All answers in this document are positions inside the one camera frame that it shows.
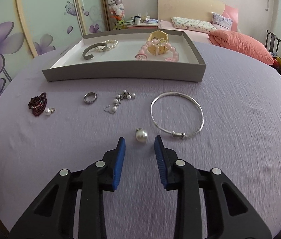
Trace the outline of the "white mug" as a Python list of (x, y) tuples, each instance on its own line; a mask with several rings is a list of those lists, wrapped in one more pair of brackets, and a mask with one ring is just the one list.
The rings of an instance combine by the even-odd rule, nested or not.
[(140, 16), (134, 16), (134, 23), (136, 24), (136, 25), (139, 25), (140, 24), (140, 21), (141, 21), (141, 17)]

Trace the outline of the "dark wooden chair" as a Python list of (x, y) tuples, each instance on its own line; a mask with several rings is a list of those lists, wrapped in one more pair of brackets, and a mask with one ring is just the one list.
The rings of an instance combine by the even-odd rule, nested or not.
[(278, 53), (278, 48), (281, 40), (274, 33), (267, 30), (267, 37), (265, 40), (265, 48), (270, 53)]

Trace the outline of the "floral sliding wardrobe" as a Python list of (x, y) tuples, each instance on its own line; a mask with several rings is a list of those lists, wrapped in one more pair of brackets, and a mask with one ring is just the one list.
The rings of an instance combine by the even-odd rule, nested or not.
[(107, 29), (104, 0), (0, 0), (0, 96), (33, 58)]

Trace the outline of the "small pearl pendant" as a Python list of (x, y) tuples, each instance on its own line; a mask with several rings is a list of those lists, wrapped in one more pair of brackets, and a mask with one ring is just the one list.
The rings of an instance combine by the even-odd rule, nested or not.
[(44, 114), (46, 115), (46, 116), (50, 116), (50, 115), (52, 115), (54, 112), (56, 111), (56, 109), (55, 108), (48, 108), (48, 107), (46, 107), (45, 109), (44, 109)]

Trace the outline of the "grey cardboard tray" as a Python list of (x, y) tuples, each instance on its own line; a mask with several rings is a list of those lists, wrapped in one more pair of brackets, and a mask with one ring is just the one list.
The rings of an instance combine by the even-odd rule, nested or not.
[[(136, 60), (152, 29), (107, 31), (82, 37), (59, 53), (42, 70), (47, 81), (95, 78), (142, 78), (201, 82), (206, 63), (188, 35), (182, 31), (162, 30), (176, 49), (154, 56), (146, 53), (143, 61)], [(85, 60), (83, 51), (92, 44), (105, 42), (108, 51), (95, 52)]]

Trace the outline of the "purple patterned pillow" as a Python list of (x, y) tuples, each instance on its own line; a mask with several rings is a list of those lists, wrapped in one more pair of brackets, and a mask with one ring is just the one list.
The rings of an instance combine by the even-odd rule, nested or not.
[(233, 20), (212, 12), (212, 25), (216, 29), (232, 30)]

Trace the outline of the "floral white pillow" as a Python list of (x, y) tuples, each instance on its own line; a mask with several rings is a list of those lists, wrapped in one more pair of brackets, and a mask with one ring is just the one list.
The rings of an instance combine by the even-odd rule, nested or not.
[(176, 29), (190, 30), (202, 33), (210, 33), (216, 28), (210, 22), (193, 20), (183, 17), (172, 17), (172, 23)]

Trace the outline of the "bed with pink sheet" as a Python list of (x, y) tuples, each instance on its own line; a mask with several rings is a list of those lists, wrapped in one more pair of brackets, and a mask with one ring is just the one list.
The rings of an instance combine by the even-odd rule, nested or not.
[(242, 53), (267, 65), (273, 65), (274, 60), (265, 46), (251, 36), (228, 30), (215, 30), (204, 33), (194, 30), (177, 29), (169, 21), (160, 21), (158, 28), (162, 30), (177, 30), (185, 32), (192, 41), (212, 44), (221, 48)]

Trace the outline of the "yellow wrist watch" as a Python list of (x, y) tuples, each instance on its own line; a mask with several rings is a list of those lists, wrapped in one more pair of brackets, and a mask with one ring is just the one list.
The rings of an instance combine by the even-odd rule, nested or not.
[(168, 51), (166, 44), (169, 42), (168, 34), (164, 31), (157, 30), (150, 33), (146, 44), (150, 44), (147, 47), (148, 53), (159, 56)]

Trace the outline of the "large pearl pendant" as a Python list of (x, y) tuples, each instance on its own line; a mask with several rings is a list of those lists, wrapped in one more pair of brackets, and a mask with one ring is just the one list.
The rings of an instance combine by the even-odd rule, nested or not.
[(135, 134), (136, 140), (141, 143), (146, 143), (148, 139), (148, 132), (142, 128), (136, 129)]

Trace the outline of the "clear tube of plush toys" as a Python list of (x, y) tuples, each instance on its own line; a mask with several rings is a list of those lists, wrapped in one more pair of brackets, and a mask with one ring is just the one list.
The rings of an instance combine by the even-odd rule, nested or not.
[(106, 5), (110, 29), (123, 29), (125, 23), (125, 8), (123, 0), (106, 0)]

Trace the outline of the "folded coral duvet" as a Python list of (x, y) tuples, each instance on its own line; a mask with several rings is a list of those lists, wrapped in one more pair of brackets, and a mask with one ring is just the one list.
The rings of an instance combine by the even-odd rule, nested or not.
[(211, 31), (208, 37), (213, 45), (242, 53), (267, 65), (274, 63), (265, 46), (251, 36), (235, 31), (215, 30)]

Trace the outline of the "grey cuff bangle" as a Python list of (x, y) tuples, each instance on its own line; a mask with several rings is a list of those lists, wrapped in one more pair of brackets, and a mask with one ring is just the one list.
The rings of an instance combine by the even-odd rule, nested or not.
[(95, 52), (106, 52), (108, 51), (108, 46), (105, 42), (92, 44), (91, 46), (88, 46), (82, 53), (82, 57), (85, 60), (91, 60), (94, 58)]

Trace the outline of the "thin silver bangle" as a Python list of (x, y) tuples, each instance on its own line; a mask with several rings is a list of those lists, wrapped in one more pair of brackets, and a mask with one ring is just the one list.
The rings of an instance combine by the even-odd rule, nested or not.
[(163, 133), (175, 138), (191, 138), (199, 134), (205, 117), (200, 104), (190, 95), (169, 91), (150, 103), (152, 123)]

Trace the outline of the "beige pink headboard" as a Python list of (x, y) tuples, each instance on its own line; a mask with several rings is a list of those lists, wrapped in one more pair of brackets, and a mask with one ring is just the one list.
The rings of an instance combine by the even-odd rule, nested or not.
[(182, 17), (206, 22), (212, 21), (212, 13), (233, 20), (232, 30), (237, 31), (238, 9), (218, 0), (158, 0), (158, 19), (171, 21), (172, 17)]

